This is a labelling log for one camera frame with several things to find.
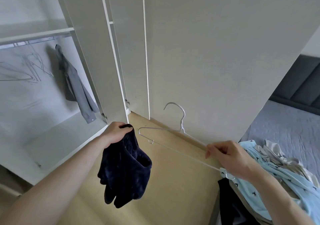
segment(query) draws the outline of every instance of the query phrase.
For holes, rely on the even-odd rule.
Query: hand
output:
[[[238,143],[215,142],[207,146],[206,158],[213,156],[232,175],[249,182],[264,172],[262,167]]]
[[[111,143],[121,141],[126,133],[132,131],[132,127],[120,128],[123,125],[125,125],[123,122],[112,122],[100,135],[107,142],[105,148],[110,146]]]

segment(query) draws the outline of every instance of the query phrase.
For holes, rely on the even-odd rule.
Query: white hanger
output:
[[[183,156],[185,156],[185,157],[187,157],[187,158],[190,158],[190,159],[192,159],[192,160],[194,160],[194,161],[196,161],[196,162],[202,163],[202,164],[204,164],[204,165],[206,165],[206,166],[208,166],[208,167],[210,167],[210,168],[213,168],[213,169],[215,169],[215,170],[218,170],[218,171],[220,172],[220,174],[221,174],[222,177],[225,177],[225,178],[228,178],[228,179],[234,179],[235,177],[234,177],[233,175],[231,175],[230,173],[228,173],[228,172],[226,171],[226,169],[224,169],[224,168],[218,169],[218,168],[216,168],[216,167],[214,167],[214,166],[211,166],[211,165],[209,165],[209,164],[207,164],[207,163],[205,163],[205,162],[202,162],[202,161],[200,161],[200,160],[198,160],[198,159],[196,159],[196,158],[190,157],[189,155],[186,155],[186,154],[181,153],[181,152],[179,152],[179,151],[177,151],[177,150],[174,150],[174,149],[171,148],[171,147],[168,147],[168,146],[165,146],[165,145],[163,145],[163,144],[161,144],[161,143],[159,143],[159,142],[156,142],[156,141],[154,141],[153,139],[151,139],[151,138],[149,138],[149,137],[146,137],[146,136],[144,136],[144,135],[142,135],[142,134],[140,133],[140,130],[141,130],[141,129],[156,129],[156,130],[171,130],[171,131],[177,131],[177,132],[182,132],[183,134],[189,136],[189,137],[192,138],[193,140],[201,143],[202,145],[205,145],[203,142],[200,142],[200,141],[198,141],[197,139],[195,139],[195,138],[193,138],[192,136],[190,136],[189,134],[187,134],[186,131],[184,130],[184,128],[183,128],[183,119],[186,117],[186,112],[185,112],[184,109],[181,107],[181,105],[178,105],[177,103],[174,103],[174,102],[169,102],[169,103],[167,103],[167,104],[165,105],[165,107],[164,107],[163,110],[165,110],[166,107],[167,107],[167,105],[169,105],[169,104],[173,104],[173,105],[178,106],[178,107],[182,110],[182,112],[183,112],[183,117],[182,117],[182,119],[180,120],[180,130],[173,130],[173,129],[169,129],[169,128],[140,127],[140,128],[138,129],[139,135],[143,136],[144,138],[147,138],[147,139],[148,139],[148,142],[149,142],[150,144],[157,143],[157,144],[159,144],[159,145],[161,145],[161,146],[163,146],[163,147],[165,147],[165,148],[167,148],[167,149],[170,149],[170,150],[172,150],[172,151],[174,151],[174,152],[176,152],[176,153],[178,153],[178,154],[181,154],[181,155],[183,155]]]

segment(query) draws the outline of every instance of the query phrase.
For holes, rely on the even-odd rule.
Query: gray headboard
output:
[[[320,115],[320,58],[300,55],[270,100]]]

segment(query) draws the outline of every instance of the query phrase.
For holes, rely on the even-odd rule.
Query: gray bedsheet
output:
[[[279,143],[320,180],[320,116],[268,100],[241,141],[262,145],[265,139]]]

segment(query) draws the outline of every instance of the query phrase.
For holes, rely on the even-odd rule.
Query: gray shirt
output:
[[[60,45],[56,45],[56,56],[59,62],[59,70],[64,73],[65,76],[65,96],[66,100],[77,101],[82,116],[89,124],[96,119],[95,112],[99,112],[96,103],[91,98],[89,92],[86,90],[81,82],[77,70],[66,59],[62,53]]]

